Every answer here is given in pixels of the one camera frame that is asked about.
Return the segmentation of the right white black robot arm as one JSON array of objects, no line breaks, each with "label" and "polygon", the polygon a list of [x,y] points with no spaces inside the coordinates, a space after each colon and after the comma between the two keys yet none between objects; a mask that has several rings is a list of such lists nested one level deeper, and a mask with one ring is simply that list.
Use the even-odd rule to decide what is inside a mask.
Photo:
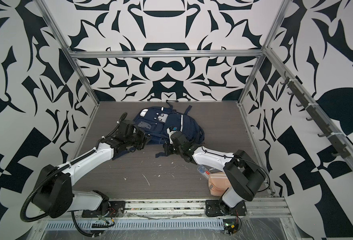
[{"label": "right white black robot arm", "polygon": [[164,154],[179,155],[185,162],[214,168],[225,173],[230,186],[221,196],[220,204],[233,209],[242,201],[252,201],[267,180],[265,170],[244,151],[224,153],[188,141],[182,132],[175,132],[163,144]]}]

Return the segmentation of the navy blue student backpack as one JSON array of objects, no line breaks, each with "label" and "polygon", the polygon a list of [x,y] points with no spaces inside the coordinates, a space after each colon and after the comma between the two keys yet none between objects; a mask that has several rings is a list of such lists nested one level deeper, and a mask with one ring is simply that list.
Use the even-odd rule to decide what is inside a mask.
[{"label": "navy blue student backpack", "polygon": [[[169,142],[167,128],[176,127],[181,131],[176,143],[186,143],[185,155],[181,156],[186,162],[196,164],[193,158],[194,151],[199,148],[204,141],[204,130],[198,125],[195,119],[188,116],[192,106],[188,106],[184,113],[179,113],[173,109],[172,105],[165,107],[149,107],[141,110],[133,120],[135,129],[142,129],[151,135],[151,140],[147,145],[160,145]],[[156,158],[166,157],[163,152],[157,153]]]}]

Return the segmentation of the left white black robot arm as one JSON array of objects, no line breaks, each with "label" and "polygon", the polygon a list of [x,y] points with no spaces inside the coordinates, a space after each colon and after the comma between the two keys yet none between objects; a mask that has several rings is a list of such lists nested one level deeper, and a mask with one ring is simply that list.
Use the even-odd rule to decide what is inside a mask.
[{"label": "left white black robot arm", "polygon": [[90,211],[104,216],[109,208],[109,198],[105,194],[96,190],[75,191],[73,186],[99,165],[142,150],[150,139],[151,136],[133,121],[122,120],[90,151],[57,167],[44,167],[34,190],[22,206],[21,219],[32,222],[46,216],[58,218],[64,213],[76,211]]}]

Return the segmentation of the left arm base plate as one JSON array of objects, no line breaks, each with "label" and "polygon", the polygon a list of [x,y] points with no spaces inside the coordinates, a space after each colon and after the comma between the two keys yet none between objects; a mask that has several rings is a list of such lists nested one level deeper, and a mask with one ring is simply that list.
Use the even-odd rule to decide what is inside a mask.
[{"label": "left arm base plate", "polygon": [[82,218],[115,218],[124,214],[125,201],[103,201],[97,210],[84,210],[82,212]]}]

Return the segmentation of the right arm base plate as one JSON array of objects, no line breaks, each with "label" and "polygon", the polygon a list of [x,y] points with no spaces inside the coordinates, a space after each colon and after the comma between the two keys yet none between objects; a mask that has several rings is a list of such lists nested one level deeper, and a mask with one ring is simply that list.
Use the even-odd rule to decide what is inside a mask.
[{"label": "right arm base plate", "polygon": [[206,200],[205,215],[207,217],[220,216],[246,216],[247,208],[244,201],[239,202],[235,207],[227,206],[223,200]]}]

